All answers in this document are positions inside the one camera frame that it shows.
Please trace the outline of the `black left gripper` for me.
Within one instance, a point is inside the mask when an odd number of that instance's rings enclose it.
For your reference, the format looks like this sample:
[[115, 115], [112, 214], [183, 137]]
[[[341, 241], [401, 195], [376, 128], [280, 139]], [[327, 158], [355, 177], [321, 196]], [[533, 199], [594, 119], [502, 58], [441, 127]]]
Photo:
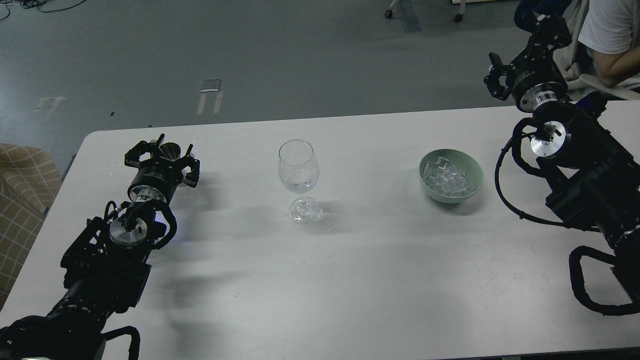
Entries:
[[[201, 161], [193, 154], [194, 144], [189, 144], [185, 155], [173, 161], [163, 156], [165, 133], [155, 141], [140, 141], [125, 153], [124, 165], [137, 169], [128, 187], [132, 202], [159, 200], [170, 203], [178, 187], [195, 188], [201, 178]], [[150, 155], [142, 160], [143, 155]]]

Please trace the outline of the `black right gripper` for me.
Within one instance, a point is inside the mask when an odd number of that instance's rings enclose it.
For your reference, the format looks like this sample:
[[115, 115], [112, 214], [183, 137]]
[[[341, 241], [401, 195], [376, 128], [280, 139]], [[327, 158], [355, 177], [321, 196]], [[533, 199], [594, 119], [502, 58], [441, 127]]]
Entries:
[[557, 14], [540, 14], [526, 32], [530, 36], [522, 56], [512, 62], [503, 63], [495, 52], [488, 54], [490, 68], [483, 82], [493, 98], [506, 101], [512, 95], [520, 111], [533, 113], [540, 105], [567, 95], [569, 88], [554, 53], [570, 47], [573, 36]]

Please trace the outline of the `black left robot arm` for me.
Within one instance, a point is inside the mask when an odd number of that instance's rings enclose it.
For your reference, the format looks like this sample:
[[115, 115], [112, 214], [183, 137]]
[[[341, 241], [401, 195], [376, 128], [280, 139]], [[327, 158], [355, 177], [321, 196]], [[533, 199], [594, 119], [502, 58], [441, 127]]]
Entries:
[[194, 146], [183, 152], [164, 138], [142, 140], [125, 154], [125, 166], [137, 170], [128, 200], [108, 202], [103, 215], [88, 219], [67, 248], [60, 262], [66, 293], [52, 310], [2, 328], [3, 360], [100, 360], [107, 342], [123, 336], [130, 337], [127, 358], [139, 358], [139, 330], [123, 326], [105, 332], [106, 322], [139, 303], [151, 252], [178, 232], [170, 208], [176, 189], [196, 187], [201, 175]]

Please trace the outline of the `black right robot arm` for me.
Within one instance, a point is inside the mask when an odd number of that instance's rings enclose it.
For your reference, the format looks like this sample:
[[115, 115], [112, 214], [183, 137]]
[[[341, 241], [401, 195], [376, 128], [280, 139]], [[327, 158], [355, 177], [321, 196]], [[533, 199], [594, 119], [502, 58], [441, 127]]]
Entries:
[[[599, 123], [607, 105], [600, 92], [575, 104], [563, 100], [569, 87], [553, 52], [570, 43], [565, 20], [542, 14], [526, 47], [510, 63], [489, 54], [491, 68], [484, 78], [489, 93], [503, 101], [514, 98], [517, 109], [528, 114], [514, 126], [500, 151], [494, 185], [501, 201], [521, 219], [601, 233], [612, 254], [579, 246], [569, 255], [574, 297], [605, 316], [633, 315], [639, 312], [639, 165]], [[558, 221], [530, 215], [503, 196], [499, 171], [507, 153], [527, 174], [546, 180], [551, 193], [545, 204]], [[581, 266], [585, 256], [611, 266], [629, 303], [601, 304], [591, 299]]]

